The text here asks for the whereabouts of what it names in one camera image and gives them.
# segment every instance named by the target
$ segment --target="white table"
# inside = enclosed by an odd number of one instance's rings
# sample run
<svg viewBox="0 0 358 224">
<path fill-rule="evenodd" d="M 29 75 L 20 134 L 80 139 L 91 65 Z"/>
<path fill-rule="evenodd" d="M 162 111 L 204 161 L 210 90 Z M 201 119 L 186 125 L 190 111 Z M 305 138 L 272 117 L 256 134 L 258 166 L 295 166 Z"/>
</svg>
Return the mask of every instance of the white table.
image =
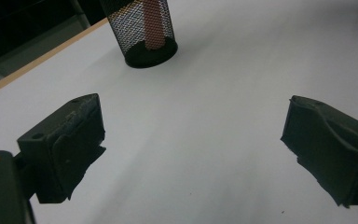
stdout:
<svg viewBox="0 0 358 224">
<path fill-rule="evenodd" d="M 358 223 L 280 141 L 294 94 L 358 119 L 358 0 L 169 4 L 179 50 L 166 63 L 128 67 L 105 22 L 2 81 L 0 150 L 13 154 L 67 101 L 101 97 L 107 150 L 70 202 L 32 198 L 37 222 Z"/>
</svg>

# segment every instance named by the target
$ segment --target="mesh container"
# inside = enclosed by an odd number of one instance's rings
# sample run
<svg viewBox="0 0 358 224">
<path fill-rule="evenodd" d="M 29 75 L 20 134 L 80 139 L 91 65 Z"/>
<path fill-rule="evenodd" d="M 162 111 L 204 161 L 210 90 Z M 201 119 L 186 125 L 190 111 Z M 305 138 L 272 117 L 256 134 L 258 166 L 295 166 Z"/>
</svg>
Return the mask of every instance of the mesh container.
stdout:
<svg viewBox="0 0 358 224">
<path fill-rule="evenodd" d="M 145 68 L 177 51 L 166 0 L 100 0 L 126 63 Z"/>
</svg>

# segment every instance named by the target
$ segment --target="bolt hole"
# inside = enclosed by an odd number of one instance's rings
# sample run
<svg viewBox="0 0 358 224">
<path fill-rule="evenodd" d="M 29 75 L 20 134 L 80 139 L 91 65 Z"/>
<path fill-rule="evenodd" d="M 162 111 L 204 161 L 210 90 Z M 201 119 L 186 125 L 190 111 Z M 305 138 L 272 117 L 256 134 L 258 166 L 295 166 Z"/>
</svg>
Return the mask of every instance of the bolt hole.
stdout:
<svg viewBox="0 0 358 224">
<path fill-rule="evenodd" d="M 42 133 L 36 133 L 34 134 L 34 136 L 32 136 L 33 139 L 38 139 L 38 138 L 41 138 L 43 137 L 44 135 Z"/>
</svg>

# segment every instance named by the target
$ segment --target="wooden table edge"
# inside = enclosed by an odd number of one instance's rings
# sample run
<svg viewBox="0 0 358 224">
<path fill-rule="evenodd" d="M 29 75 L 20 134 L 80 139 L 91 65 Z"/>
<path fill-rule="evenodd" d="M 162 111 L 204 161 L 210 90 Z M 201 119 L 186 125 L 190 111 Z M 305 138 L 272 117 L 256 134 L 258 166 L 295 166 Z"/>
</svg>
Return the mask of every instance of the wooden table edge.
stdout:
<svg viewBox="0 0 358 224">
<path fill-rule="evenodd" d="M 49 58 L 53 57 L 63 49 L 66 49 L 73 43 L 75 43 L 77 40 L 81 39 L 85 35 L 88 35 L 89 33 L 93 32 L 94 30 L 98 29 L 99 27 L 103 26 L 108 22 L 107 18 L 95 23 L 92 25 L 89 29 L 79 33 L 78 35 L 75 35 L 74 37 L 70 38 L 69 40 L 63 42 L 60 44 L 57 48 L 50 50 L 49 52 L 45 53 L 44 55 L 40 56 L 39 58 L 33 60 L 32 62 L 24 65 L 22 68 L 17 70 L 16 72 L 10 74 L 9 76 L 3 78 L 0 80 L 0 89 L 4 88 L 6 85 L 11 83 L 12 81 L 16 80 L 17 78 L 21 77 L 25 73 L 29 72 L 30 70 L 37 67 L 39 64 L 43 63 L 44 61 L 48 60 Z"/>
</svg>

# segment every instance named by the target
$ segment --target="pen holder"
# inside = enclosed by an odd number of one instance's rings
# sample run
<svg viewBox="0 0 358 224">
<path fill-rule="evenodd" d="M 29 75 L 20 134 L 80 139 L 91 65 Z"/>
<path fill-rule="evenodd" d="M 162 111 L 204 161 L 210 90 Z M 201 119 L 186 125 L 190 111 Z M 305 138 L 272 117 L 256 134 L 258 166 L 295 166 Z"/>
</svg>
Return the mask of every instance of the pen holder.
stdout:
<svg viewBox="0 0 358 224">
<path fill-rule="evenodd" d="M 167 0 L 100 2 L 128 66 L 155 66 L 176 53 Z"/>
</svg>

